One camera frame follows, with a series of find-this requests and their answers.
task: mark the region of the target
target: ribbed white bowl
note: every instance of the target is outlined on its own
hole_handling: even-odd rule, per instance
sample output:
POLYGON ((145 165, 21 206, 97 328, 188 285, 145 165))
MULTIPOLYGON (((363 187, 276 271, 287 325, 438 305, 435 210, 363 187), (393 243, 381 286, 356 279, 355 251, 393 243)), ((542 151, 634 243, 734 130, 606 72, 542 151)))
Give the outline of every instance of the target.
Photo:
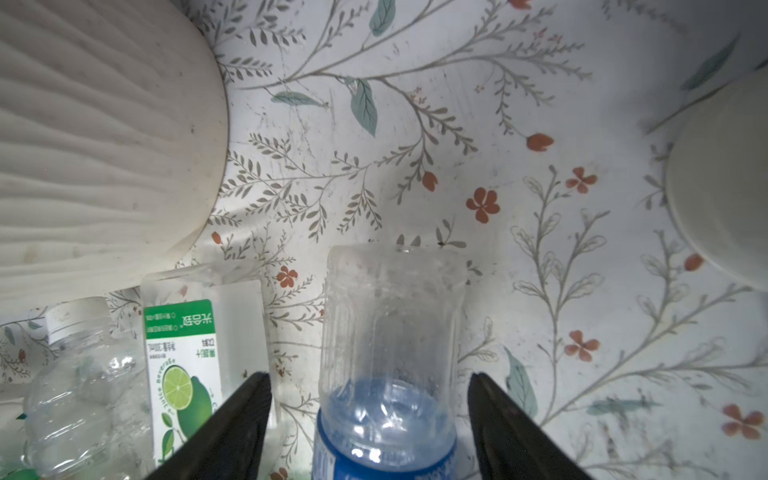
POLYGON ((0 2, 0 306, 173 267, 226 148, 213 54, 170 2, 0 2))

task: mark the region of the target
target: table surface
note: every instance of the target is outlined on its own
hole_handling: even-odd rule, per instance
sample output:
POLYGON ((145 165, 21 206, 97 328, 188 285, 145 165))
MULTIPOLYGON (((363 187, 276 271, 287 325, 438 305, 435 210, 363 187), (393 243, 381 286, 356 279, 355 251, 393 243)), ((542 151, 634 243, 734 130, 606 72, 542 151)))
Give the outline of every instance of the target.
MULTIPOLYGON (((216 53, 230 149, 180 265, 255 258, 274 279, 273 478, 311 465, 328 249, 372 241, 467 260, 458 478, 478 477, 464 392, 481 371, 595 478, 764 478, 768 297, 680 238, 663 172, 686 106, 766 59, 768 4, 181 8, 216 53)), ((140 318, 137 289, 109 301, 123 328, 140 318)), ((0 322, 3 382, 54 358, 44 311, 0 322)))

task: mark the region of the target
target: teal leaf print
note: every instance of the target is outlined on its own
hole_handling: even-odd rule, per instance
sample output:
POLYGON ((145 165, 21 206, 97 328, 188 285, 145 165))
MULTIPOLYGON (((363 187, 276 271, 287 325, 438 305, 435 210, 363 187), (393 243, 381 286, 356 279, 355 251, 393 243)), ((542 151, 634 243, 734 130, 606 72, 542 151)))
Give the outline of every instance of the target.
POLYGON ((376 112, 376 106, 373 104, 373 91, 368 81, 357 81, 357 91, 352 96, 351 107, 352 113, 354 113, 360 125, 375 137, 379 114, 376 112))
POLYGON ((509 376, 507 376, 507 395, 523 409, 532 419, 538 413, 536 395, 533 392, 531 380, 520 360, 516 359, 507 347, 504 347, 509 359, 509 376))
POLYGON ((11 345, 16 344, 16 338, 13 336, 13 330, 11 330, 10 326, 5 327, 5 336, 8 338, 8 341, 11 343, 11 345))
POLYGON ((395 19, 395 0, 379 0, 379 6, 373 12, 368 24, 374 37, 380 36, 395 19))
POLYGON ((294 107, 298 107, 300 105, 315 105, 317 107, 322 106, 311 97, 307 97, 305 94, 299 93, 298 91, 281 91, 272 97, 272 102, 276 104, 293 105, 294 107))
POLYGON ((623 415, 624 413, 634 412, 639 409, 648 409, 661 406, 660 403, 648 402, 646 400, 597 400, 587 407, 587 415, 605 415, 614 413, 623 415))
POLYGON ((725 65, 725 62, 728 61, 728 58, 730 57, 730 54, 733 53, 733 49, 736 47, 736 43, 739 41, 740 36, 741 34, 739 33, 733 40, 730 41, 728 45, 724 46, 715 55, 712 55, 707 60, 705 60, 699 69, 696 70, 696 73, 691 75, 690 78, 688 78, 680 86, 680 89, 690 91, 695 88, 699 88, 707 80, 712 78, 723 67, 723 65, 725 65))
POLYGON ((171 451, 174 449, 174 431, 168 430, 165 432, 165 435, 163 435, 163 459, 165 457, 169 456, 171 451))

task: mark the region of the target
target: white bottle cap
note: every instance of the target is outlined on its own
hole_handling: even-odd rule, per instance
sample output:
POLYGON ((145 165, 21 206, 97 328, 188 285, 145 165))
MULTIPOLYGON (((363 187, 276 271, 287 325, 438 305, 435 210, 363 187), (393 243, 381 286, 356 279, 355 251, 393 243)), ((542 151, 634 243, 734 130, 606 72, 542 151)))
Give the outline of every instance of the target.
POLYGON ((93 327, 94 321, 111 320, 107 300, 103 296, 62 303, 45 313, 48 325, 48 343, 57 341, 93 327))

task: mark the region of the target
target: white container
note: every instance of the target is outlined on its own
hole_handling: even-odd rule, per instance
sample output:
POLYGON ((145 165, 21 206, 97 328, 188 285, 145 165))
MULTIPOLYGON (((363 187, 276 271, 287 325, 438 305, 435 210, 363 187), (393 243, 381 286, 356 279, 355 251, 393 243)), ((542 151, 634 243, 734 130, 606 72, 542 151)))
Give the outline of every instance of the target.
MULTIPOLYGON (((141 282, 156 462, 173 455, 250 375, 276 378, 257 274, 256 262, 229 260, 141 282)), ((258 478, 270 472, 283 444, 272 385, 258 478)))
POLYGON ((701 105, 675 142, 666 190, 702 257, 768 291, 768 68, 701 105))
POLYGON ((0 307, 139 284, 217 196, 227 105, 168 1, 0 2, 0 307))

